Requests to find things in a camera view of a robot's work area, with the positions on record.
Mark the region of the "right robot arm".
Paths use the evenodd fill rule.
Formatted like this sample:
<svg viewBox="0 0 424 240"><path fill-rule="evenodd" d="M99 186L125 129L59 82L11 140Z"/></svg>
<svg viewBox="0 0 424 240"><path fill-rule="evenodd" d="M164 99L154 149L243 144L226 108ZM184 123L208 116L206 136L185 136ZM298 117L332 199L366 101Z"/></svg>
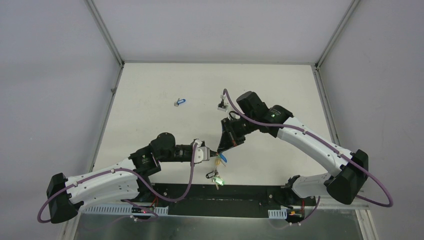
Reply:
<svg viewBox="0 0 424 240"><path fill-rule="evenodd" d="M283 186L284 200L296 205L304 198L330 196L350 205L368 179L369 156L358 149L346 148L322 139L302 124L293 113L280 105L267 107L253 91L247 91L236 99L237 117L221 120L221 138L218 153L243 144L246 135L260 131L285 141L307 154L327 171L312 176L295 175Z"/></svg>

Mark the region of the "green tag key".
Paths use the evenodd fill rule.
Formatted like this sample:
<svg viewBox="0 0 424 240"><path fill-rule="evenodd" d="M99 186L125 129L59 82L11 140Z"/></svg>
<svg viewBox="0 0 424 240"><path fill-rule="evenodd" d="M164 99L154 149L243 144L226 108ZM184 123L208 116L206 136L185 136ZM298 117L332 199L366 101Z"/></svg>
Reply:
<svg viewBox="0 0 424 240"><path fill-rule="evenodd" d="M213 181L216 185L219 185L219 186L223 186L223 185L225 184L225 181L224 181L222 178L218 177L218 176L214 176L214 177L212 178L212 181Z"/></svg>

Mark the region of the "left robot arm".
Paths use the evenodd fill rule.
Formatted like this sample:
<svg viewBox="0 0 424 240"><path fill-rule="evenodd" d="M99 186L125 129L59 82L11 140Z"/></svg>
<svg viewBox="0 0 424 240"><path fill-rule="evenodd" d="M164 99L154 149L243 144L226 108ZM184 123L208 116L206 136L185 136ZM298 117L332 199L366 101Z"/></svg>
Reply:
<svg viewBox="0 0 424 240"><path fill-rule="evenodd" d="M190 144L177 144L171 133L163 132L147 146L109 167L76 176L53 175L46 190L47 200L37 214L37 221L63 223L98 204L134 199L144 203L152 195L166 202L179 202L191 188L194 166L218 156L198 138ZM161 171L161 163L184 162L190 164L190 174L181 196L169 198L154 190L149 176Z"/></svg>

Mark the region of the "black tag key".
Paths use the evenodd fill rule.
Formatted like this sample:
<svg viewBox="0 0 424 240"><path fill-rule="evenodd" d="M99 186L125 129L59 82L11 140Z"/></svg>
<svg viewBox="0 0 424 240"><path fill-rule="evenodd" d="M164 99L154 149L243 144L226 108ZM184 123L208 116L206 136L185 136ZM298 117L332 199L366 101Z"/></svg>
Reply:
<svg viewBox="0 0 424 240"><path fill-rule="evenodd" d="M211 179L211 178L215 177L217 174L218 174L218 171L217 171L217 170L213 170L213 171L211 171L211 172L208 172L208 173L205 175L205 177L206 177L207 179Z"/></svg>

